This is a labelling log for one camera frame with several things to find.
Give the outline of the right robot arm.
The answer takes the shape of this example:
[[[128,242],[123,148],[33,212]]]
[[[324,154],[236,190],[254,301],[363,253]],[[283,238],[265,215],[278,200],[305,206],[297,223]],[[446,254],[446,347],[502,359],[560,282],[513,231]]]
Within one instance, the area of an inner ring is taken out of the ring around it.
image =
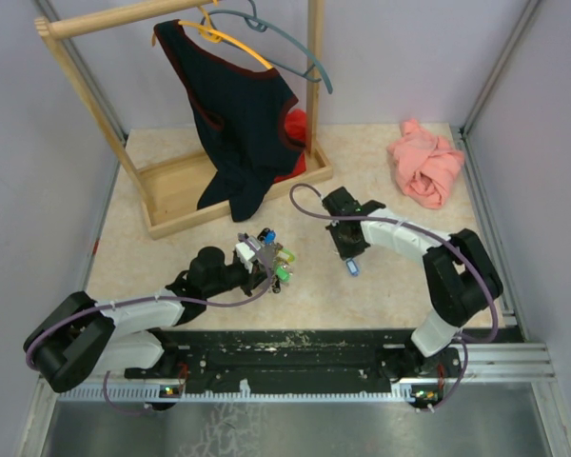
[[[428,376],[455,337],[491,343],[498,333],[495,300],[502,280],[479,235],[464,228],[448,234],[415,225],[384,204],[360,204],[344,187],[322,200],[333,219],[329,230],[340,257],[349,261],[373,246],[388,248],[423,267],[432,309],[410,337],[407,368]]]

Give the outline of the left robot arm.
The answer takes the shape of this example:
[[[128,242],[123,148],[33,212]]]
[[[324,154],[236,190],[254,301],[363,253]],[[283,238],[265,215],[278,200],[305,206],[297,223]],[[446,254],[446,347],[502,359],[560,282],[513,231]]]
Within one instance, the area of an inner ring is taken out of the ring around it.
[[[201,248],[188,269],[152,296],[114,302],[73,292],[25,341],[26,363],[56,393],[117,370],[130,377],[173,376],[184,357],[167,330],[216,307],[215,296],[236,288],[244,304],[256,300],[270,288],[275,266],[274,254],[248,238],[235,246],[230,263],[221,249]]]

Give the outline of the green key tag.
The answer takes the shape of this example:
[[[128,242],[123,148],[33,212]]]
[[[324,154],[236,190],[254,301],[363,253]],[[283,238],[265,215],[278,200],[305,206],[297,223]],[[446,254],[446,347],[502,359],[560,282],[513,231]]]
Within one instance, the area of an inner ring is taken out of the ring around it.
[[[290,279],[290,272],[287,268],[279,266],[275,270],[277,277],[281,282],[287,283]]]

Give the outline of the pink cloth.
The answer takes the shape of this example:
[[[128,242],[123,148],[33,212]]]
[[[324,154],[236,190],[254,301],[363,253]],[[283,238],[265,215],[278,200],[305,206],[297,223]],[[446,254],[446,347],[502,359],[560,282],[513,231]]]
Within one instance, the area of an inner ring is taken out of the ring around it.
[[[464,153],[416,119],[401,122],[400,130],[401,138],[386,147],[396,184],[423,208],[441,209],[463,168]]]

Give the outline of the wooden clothes rack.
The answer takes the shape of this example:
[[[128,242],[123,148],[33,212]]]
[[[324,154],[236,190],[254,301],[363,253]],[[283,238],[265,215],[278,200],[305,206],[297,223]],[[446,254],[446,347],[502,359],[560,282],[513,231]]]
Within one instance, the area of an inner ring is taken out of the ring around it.
[[[77,36],[100,30],[109,30],[135,22],[153,19],[162,15],[189,10],[210,4],[212,1],[142,1],[109,10],[85,14],[70,19],[50,21],[49,7],[36,1],[44,16],[36,18],[34,25],[47,49],[59,64],[71,86],[102,131],[110,148],[117,157],[141,198],[141,211],[148,235],[160,239],[170,234],[190,229],[228,215],[228,203],[219,203],[206,209],[194,210],[203,185],[210,178],[213,166],[204,151],[178,156],[161,163],[136,168],[126,152],[125,134],[115,120],[108,117],[108,108],[100,103],[100,95],[89,85],[89,79],[82,73],[82,64],[75,63],[74,53],[63,42]],[[328,84],[324,70],[315,57],[322,52],[325,1],[307,1],[307,43],[304,48],[314,55],[307,57],[311,65],[310,76],[322,75]],[[333,176],[333,167],[317,140],[319,114],[318,83],[306,83],[306,159],[305,173],[274,184],[265,200],[285,196],[295,184],[308,182],[317,184]]]

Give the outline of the red cloth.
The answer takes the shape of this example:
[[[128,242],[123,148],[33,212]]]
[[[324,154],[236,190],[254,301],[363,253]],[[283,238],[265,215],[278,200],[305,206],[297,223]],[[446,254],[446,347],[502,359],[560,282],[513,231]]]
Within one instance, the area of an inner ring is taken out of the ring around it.
[[[298,142],[305,144],[306,139],[306,113],[301,109],[294,109],[285,117],[285,132],[287,135]],[[288,175],[277,176],[274,183],[280,183],[285,180],[297,177],[306,171],[305,154],[302,153],[293,169]]]

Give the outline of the dark navy tank top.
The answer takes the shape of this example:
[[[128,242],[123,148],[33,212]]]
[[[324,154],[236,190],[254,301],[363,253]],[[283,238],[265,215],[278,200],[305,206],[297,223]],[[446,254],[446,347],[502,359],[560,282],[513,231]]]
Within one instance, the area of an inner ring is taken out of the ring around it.
[[[202,49],[175,20],[153,31],[186,89],[199,139],[216,168],[197,207],[227,202],[232,220],[243,222],[305,150],[285,128],[298,98],[276,69],[238,67]]]

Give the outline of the grey-blue hanger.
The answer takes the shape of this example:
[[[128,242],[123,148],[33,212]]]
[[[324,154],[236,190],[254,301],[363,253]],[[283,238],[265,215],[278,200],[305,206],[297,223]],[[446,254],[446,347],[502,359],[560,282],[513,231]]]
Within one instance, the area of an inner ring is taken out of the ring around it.
[[[228,35],[234,32],[232,37],[260,53],[273,68],[306,80],[308,89],[323,86],[331,94],[332,81],[322,62],[323,10],[319,1],[307,3],[305,42],[259,15],[255,1],[248,1],[239,9],[221,7],[215,2],[207,11],[219,31]]]

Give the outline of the yellow hanger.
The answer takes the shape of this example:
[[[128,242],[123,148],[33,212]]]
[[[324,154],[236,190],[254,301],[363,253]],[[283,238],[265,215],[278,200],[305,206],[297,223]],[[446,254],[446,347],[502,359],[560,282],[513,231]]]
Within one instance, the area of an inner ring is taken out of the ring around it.
[[[254,60],[256,60],[259,64],[261,64],[266,70],[272,70],[273,66],[257,51],[253,50],[243,42],[237,40],[236,38],[219,31],[212,23],[208,11],[205,10],[203,7],[198,7],[198,10],[202,13],[202,18],[204,22],[201,23],[194,23],[188,20],[179,20],[178,25],[183,28],[192,28],[198,31],[200,36],[204,38],[206,41],[214,44],[218,43],[227,43],[234,47],[237,50],[240,50]]]

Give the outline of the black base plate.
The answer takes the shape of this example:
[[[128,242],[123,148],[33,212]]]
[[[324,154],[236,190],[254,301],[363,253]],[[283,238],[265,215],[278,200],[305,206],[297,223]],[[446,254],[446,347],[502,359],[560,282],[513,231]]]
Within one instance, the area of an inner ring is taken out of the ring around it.
[[[388,393],[406,378],[441,384],[463,363],[452,346],[423,357],[408,330],[186,330],[167,333],[160,368],[125,368],[129,381],[182,381],[190,394]]]

